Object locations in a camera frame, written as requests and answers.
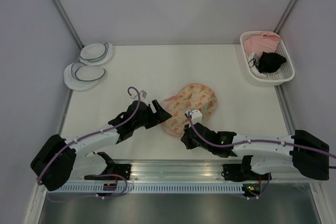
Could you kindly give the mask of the floral mesh laundry bag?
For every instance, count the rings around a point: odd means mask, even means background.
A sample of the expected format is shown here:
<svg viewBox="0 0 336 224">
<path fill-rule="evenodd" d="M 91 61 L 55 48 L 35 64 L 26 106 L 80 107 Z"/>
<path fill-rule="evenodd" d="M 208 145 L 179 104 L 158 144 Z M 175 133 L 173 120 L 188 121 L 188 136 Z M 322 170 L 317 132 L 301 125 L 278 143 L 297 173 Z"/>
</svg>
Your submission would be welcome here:
<svg viewBox="0 0 336 224">
<path fill-rule="evenodd" d="M 185 86 L 177 95 L 161 103 L 161 107 L 171 114 L 171 118 L 162 123 L 162 129 L 168 135 L 181 137 L 184 126 L 188 124 L 187 111 L 199 110 L 202 119 L 207 120 L 217 109 L 215 92 L 201 83 L 191 83 Z"/>
</svg>

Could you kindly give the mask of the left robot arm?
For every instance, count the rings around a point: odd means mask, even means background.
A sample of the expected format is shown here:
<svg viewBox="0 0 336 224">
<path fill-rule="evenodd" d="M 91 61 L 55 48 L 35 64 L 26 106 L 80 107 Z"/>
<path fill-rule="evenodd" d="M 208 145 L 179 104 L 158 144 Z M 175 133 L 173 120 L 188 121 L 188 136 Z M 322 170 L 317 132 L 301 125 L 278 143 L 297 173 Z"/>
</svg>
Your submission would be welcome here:
<svg viewBox="0 0 336 224">
<path fill-rule="evenodd" d="M 108 180 L 114 176 L 114 163 L 100 149 L 117 145 L 130 137 L 135 130 L 146 130 L 171 118 L 157 102 L 146 104 L 134 101 L 127 110 L 110 120 L 101 129 L 83 136 L 63 138 L 51 136 L 32 160 L 30 167 L 37 176 L 37 183 L 49 191 L 63 186 L 69 179 L 100 176 Z"/>
</svg>

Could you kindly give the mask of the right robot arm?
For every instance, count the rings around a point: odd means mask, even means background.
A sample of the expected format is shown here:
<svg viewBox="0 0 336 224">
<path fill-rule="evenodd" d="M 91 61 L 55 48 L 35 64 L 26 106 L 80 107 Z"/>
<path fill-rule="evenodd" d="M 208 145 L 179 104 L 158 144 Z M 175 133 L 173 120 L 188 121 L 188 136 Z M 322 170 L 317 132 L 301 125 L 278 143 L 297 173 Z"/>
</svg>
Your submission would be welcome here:
<svg viewBox="0 0 336 224">
<path fill-rule="evenodd" d="M 211 131 L 196 123 L 186 125 L 181 142 L 188 150 L 200 147 L 220 158 L 241 159 L 238 180 L 253 180 L 273 173 L 300 173 L 329 179 L 329 146 L 307 131 L 283 137 L 251 137 L 230 131 Z"/>
</svg>

